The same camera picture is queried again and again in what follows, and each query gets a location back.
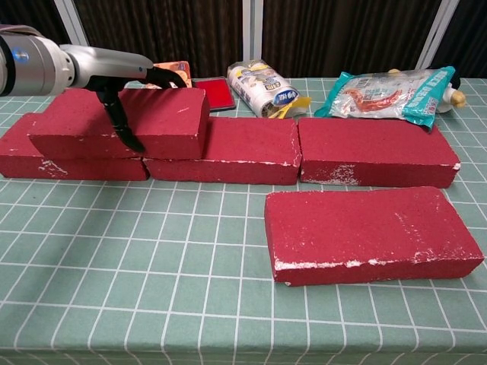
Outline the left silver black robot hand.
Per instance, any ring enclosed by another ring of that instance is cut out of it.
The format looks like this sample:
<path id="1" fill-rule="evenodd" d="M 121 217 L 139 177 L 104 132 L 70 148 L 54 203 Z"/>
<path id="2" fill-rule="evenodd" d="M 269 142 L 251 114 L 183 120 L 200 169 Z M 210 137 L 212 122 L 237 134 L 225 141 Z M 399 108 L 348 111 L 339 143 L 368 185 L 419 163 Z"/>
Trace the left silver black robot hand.
<path id="1" fill-rule="evenodd" d="M 156 67 L 149 58 L 139 54 L 67 44 L 60 49 L 75 67 L 72 86 L 95 92 L 120 141 L 132 151 L 143 152 L 145 147 L 129 127 L 119 92 L 131 81 L 162 89 L 182 88 L 186 82 L 176 72 Z"/>

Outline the red foam brick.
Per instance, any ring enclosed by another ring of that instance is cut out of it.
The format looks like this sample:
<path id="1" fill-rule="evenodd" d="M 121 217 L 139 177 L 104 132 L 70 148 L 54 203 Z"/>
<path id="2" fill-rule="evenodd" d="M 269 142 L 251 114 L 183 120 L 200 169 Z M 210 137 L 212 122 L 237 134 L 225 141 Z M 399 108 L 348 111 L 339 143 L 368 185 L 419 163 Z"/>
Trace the red foam brick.
<path id="1" fill-rule="evenodd" d="M 202 156 L 209 104 L 197 88 L 126 88 L 119 95 L 129 127 L 143 144 L 143 157 Z M 27 136 L 44 156 L 60 159 L 131 158 L 95 93 L 71 89 L 41 113 L 27 115 Z"/>
<path id="2" fill-rule="evenodd" d="M 275 192 L 264 221 L 273 278 L 289 286 L 461 278 L 484 259 L 435 187 Z"/>
<path id="3" fill-rule="evenodd" d="M 144 159 L 151 177 L 167 181 L 294 185 L 301 165 L 293 119 L 212 117 L 199 159 Z"/>
<path id="4" fill-rule="evenodd" d="M 0 174 L 6 178 L 144 181 L 149 177 L 142 160 L 51 159 L 40 153 L 28 137 L 39 113 L 23 115 L 0 137 Z"/>
<path id="5" fill-rule="evenodd" d="M 447 188 L 460 158 L 438 129 L 395 119 L 302 118 L 301 181 Z"/>

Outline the orange cracker box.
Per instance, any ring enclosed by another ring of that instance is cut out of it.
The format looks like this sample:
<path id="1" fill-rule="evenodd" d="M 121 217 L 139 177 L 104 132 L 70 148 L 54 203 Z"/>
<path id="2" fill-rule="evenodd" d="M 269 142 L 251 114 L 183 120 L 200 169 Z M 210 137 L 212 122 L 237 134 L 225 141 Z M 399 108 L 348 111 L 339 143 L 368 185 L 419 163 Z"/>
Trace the orange cracker box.
<path id="1" fill-rule="evenodd" d="M 154 63 L 154 67 L 174 71 L 184 80 L 187 87 L 193 86 L 190 74 L 190 67 L 187 61 L 159 62 Z"/>

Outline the red stamp pad case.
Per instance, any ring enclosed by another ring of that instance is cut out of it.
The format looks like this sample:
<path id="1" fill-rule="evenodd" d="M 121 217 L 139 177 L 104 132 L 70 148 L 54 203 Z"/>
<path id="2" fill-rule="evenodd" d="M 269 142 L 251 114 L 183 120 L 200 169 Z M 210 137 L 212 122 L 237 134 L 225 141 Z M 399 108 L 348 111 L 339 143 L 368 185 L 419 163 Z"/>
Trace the red stamp pad case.
<path id="1" fill-rule="evenodd" d="M 193 82 L 193 86 L 205 91 L 211 112 L 234 110 L 236 103 L 225 77 L 204 78 Z"/>

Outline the white yellow snack bag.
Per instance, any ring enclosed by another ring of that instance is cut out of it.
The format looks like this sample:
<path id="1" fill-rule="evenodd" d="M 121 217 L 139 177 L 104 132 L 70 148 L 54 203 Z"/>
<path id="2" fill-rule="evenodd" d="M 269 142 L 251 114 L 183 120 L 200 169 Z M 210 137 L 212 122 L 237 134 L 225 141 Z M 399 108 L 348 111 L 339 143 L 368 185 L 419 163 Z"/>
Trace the white yellow snack bag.
<path id="1" fill-rule="evenodd" d="M 228 83 L 257 117 L 294 118 L 305 114 L 310 97 L 300 92 L 261 59 L 235 62 L 228 67 Z"/>

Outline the green checked tablecloth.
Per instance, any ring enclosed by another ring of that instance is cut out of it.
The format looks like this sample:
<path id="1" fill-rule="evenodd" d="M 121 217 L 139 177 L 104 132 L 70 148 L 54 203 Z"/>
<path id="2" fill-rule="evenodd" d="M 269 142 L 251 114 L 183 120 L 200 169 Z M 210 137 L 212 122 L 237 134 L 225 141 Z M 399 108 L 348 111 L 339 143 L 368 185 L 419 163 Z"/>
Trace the green checked tablecloth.
<path id="1" fill-rule="evenodd" d="M 485 261 L 464 278 L 273 279 L 273 192 L 335 186 L 0 176 L 0 365 L 487 365 L 487 79 L 436 118 L 444 190 Z"/>

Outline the teal snack bag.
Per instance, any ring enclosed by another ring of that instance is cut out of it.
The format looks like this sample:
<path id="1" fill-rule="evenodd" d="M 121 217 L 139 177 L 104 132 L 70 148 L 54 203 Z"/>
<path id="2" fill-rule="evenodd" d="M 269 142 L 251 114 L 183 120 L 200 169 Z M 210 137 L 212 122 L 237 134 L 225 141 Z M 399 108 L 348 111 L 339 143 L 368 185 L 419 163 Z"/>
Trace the teal snack bag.
<path id="1" fill-rule="evenodd" d="M 384 104 L 387 101 L 387 73 L 351 75 L 343 72 L 333 85 L 324 105 L 314 115 L 320 118 L 402 119 L 431 131 L 438 113 L 426 119 L 404 119 L 388 112 Z"/>

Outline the black haired plush doll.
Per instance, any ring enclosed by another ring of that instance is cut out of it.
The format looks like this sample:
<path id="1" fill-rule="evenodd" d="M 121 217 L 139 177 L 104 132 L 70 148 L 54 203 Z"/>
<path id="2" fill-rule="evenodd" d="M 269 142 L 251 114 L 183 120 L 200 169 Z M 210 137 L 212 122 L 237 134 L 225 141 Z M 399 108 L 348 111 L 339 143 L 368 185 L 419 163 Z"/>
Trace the black haired plush doll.
<path id="1" fill-rule="evenodd" d="M 460 83 L 454 80 L 451 66 L 400 71 L 391 69 L 385 76 L 386 110 L 395 116 L 426 119 L 466 105 Z"/>

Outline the dark partition screen grey frame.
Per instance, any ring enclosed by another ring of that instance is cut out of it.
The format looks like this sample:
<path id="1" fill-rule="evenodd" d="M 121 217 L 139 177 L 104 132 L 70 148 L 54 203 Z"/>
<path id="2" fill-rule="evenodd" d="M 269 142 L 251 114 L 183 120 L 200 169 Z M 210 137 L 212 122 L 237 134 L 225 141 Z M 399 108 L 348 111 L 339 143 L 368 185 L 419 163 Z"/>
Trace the dark partition screen grey frame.
<path id="1" fill-rule="evenodd" d="M 244 42 L 290 78 L 418 67 L 448 0 L 248 0 Z"/>
<path id="2" fill-rule="evenodd" d="M 416 67 L 443 65 L 487 78 L 487 0 L 441 0 Z"/>
<path id="3" fill-rule="evenodd" d="M 187 61 L 195 78 L 244 58 L 242 0 L 74 0 L 91 46 L 155 63 Z"/>
<path id="4" fill-rule="evenodd" d="M 102 46 L 100 29 L 93 19 L 82 17 L 88 13 L 79 5 L 89 5 L 90 0 L 73 0 L 84 32 L 92 46 Z M 54 0 L 0 0 L 0 24 L 27 25 L 37 29 L 58 44 L 71 43 Z"/>

